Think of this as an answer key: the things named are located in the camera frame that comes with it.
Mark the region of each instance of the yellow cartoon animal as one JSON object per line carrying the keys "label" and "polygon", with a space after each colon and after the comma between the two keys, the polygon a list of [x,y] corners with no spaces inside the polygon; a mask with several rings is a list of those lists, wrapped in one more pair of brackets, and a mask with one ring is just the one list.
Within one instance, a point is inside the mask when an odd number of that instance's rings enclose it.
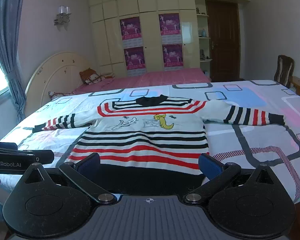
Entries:
{"label": "yellow cartoon animal", "polygon": [[174,126],[174,123],[171,125],[167,125],[165,117],[166,117],[166,114],[156,114],[153,118],[155,120],[159,120],[160,126],[162,128],[165,128],[167,130],[172,129],[172,127]]}

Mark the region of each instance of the silver bolt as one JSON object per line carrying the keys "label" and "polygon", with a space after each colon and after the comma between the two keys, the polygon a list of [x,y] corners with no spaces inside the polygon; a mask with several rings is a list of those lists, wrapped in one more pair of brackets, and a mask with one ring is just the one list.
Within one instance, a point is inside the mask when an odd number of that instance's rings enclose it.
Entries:
{"label": "silver bolt", "polygon": [[186,196],[186,199],[190,202],[197,202],[201,199],[201,196],[197,193],[190,193]]}
{"label": "silver bolt", "polygon": [[114,198],[114,196],[109,193],[103,193],[98,196],[98,199],[102,202],[109,202],[109,201],[113,200],[113,198]]}

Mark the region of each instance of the brown wooden door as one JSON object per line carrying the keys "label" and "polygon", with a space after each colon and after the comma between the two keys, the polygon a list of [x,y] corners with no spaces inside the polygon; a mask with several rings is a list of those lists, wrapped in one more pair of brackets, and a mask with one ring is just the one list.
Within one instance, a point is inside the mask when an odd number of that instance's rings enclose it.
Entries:
{"label": "brown wooden door", "polygon": [[237,81],[240,72],[238,4],[206,0],[213,82]]}

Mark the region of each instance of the pink bed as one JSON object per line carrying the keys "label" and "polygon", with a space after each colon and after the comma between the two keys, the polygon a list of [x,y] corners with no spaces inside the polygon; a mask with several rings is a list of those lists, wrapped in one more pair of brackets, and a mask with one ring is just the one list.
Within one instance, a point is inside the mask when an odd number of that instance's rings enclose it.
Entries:
{"label": "pink bed", "polygon": [[83,94],[96,91],[108,91],[123,88],[138,88],[163,85],[178,85],[211,82],[200,68],[187,68],[174,71],[149,72],[141,76],[109,78],[92,85],[82,85],[74,93]]}

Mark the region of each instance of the embroidered cartoon design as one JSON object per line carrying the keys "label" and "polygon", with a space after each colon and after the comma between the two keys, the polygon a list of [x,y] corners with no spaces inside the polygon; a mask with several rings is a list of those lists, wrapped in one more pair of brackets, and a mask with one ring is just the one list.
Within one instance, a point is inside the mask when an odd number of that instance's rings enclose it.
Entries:
{"label": "embroidered cartoon design", "polygon": [[167,116],[166,114],[156,114],[153,118],[155,120],[159,120],[160,127],[170,130],[174,126],[174,123],[167,125],[166,119],[165,119],[166,116]]}
{"label": "embroidered cartoon design", "polygon": [[159,127],[160,123],[154,119],[143,119],[143,127]]}
{"label": "embroidered cartoon design", "polygon": [[123,121],[123,120],[120,120],[120,123],[118,125],[116,125],[115,127],[113,127],[111,130],[118,130],[122,127],[128,127],[132,124],[135,124],[137,123],[138,119],[133,117],[131,120],[127,120],[127,121]]}

